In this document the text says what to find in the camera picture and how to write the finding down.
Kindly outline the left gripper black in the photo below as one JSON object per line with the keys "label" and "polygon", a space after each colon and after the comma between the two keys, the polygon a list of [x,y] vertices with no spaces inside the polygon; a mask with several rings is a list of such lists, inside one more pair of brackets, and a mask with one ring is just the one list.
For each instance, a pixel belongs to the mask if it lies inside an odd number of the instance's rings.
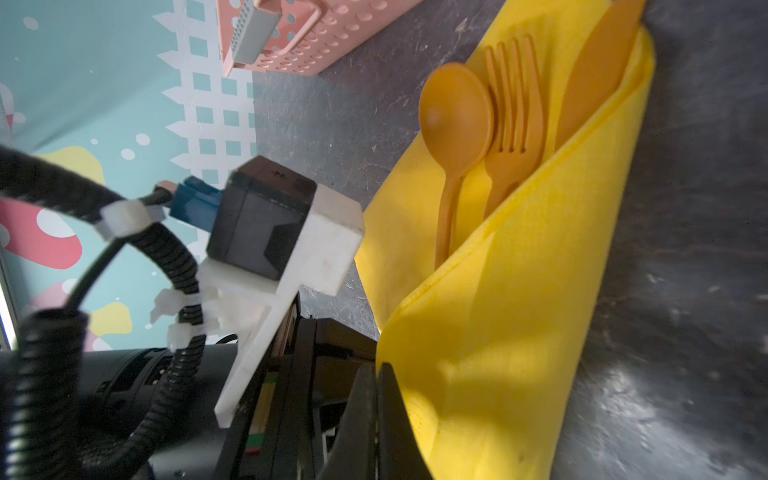
{"label": "left gripper black", "polygon": [[314,479],[333,448],[375,340],[293,300],[235,410],[215,479]]}

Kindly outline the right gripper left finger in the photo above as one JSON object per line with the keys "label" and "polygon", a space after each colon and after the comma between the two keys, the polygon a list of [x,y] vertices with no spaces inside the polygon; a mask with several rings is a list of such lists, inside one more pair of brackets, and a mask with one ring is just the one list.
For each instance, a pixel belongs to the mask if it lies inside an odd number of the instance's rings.
{"label": "right gripper left finger", "polygon": [[318,479],[375,479],[377,390],[373,365],[361,366],[339,431]]}

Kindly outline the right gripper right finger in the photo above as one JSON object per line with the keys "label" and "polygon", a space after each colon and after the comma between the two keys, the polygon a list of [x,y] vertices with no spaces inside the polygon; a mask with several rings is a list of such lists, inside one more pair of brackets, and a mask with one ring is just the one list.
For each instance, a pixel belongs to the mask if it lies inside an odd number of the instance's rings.
{"label": "right gripper right finger", "polygon": [[378,478],[432,480],[416,442],[391,364],[381,365],[377,388]]}

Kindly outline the orange plastic fork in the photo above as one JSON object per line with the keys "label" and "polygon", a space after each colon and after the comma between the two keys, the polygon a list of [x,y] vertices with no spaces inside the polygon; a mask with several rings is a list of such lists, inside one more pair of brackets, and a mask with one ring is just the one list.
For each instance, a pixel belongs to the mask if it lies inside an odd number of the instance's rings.
{"label": "orange plastic fork", "polygon": [[496,110],[495,132],[484,161],[491,180],[484,215],[494,210],[539,167],[546,142],[546,109],[531,36],[485,50]]}

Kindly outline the orange plastic spoon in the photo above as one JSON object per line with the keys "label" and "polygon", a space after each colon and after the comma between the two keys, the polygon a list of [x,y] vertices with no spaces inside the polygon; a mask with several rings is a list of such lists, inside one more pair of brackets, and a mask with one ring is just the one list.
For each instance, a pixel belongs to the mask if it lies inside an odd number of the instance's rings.
{"label": "orange plastic spoon", "polygon": [[419,126],[429,154],[445,174],[435,246],[435,266],[440,267],[450,255],[462,183],[486,156],[494,133],[488,85],[464,64],[440,66],[421,93]]}

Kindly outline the orange plastic knife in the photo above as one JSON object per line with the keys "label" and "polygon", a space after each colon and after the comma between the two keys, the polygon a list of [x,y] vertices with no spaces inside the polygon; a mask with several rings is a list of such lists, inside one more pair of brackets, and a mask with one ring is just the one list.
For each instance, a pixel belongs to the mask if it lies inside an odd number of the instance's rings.
{"label": "orange plastic knife", "polygon": [[617,0],[590,32],[569,76],[555,135],[563,146],[618,89],[646,5]]}

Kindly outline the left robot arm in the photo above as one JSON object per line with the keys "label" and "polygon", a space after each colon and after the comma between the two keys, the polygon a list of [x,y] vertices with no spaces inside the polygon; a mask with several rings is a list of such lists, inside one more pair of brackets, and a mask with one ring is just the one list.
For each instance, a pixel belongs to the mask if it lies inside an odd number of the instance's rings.
{"label": "left robot arm", "polygon": [[[310,479],[337,442],[374,342],[306,318],[363,239],[360,205],[258,156],[223,189],[190,177],[128,200],[1,151],[3,196],[92,225],[107,247],[61,306],[29,314],[1,357],[5,479]],[[132,246],[170,281],[161,348],[90,352],[84,300]]]}

